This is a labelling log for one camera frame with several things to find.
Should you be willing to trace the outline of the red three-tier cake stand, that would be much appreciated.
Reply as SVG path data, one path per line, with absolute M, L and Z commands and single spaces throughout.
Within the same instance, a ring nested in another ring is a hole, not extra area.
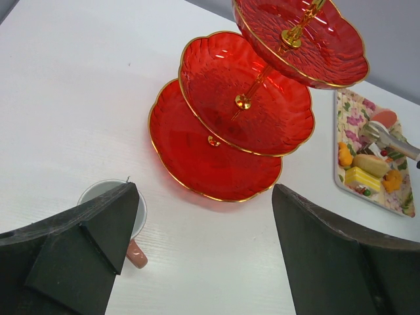
M 333 1 L 233 1 L 232 12 L 238 32 L 185 46 L 148 132 L 183 187 L 244 202 L 273 187 L 282 158 L 312 136 L 311 90 L 351 87 L 369 63 L 362 36 Z

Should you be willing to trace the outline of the metal tongs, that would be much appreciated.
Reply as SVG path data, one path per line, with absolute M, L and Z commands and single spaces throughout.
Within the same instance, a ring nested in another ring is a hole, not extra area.
M 381 144 L 404 154 L 406 157 L 419 162 L 419 149 L 392 136 L 385 126 L 378 121 L 368 121 L 359 130 L 358 136 L 367 138 L 371 142 L 380 142 Z

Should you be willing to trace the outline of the floral serving tray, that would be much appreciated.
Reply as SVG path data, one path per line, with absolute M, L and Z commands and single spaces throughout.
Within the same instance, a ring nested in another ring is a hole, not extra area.
M 335 93 L 335 182 L 339 188 L 399 215 L 413 218 L 415 204 L 407 157 L 366 134 L 370 121 L 404 141 L 393 110 L 341 89 Z

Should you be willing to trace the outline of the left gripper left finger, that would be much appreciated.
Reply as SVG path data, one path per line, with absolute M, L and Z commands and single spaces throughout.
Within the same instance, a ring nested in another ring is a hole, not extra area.
M 140 201 L 132 182 L 1 234 L 2 314 L 104 314 Z

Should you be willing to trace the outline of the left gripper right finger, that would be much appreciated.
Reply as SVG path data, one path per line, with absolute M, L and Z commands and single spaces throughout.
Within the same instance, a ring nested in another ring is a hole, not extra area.
M 297 314 L 419 313 L 419 243 L 357 224 L 283 184 L 272 207 Z

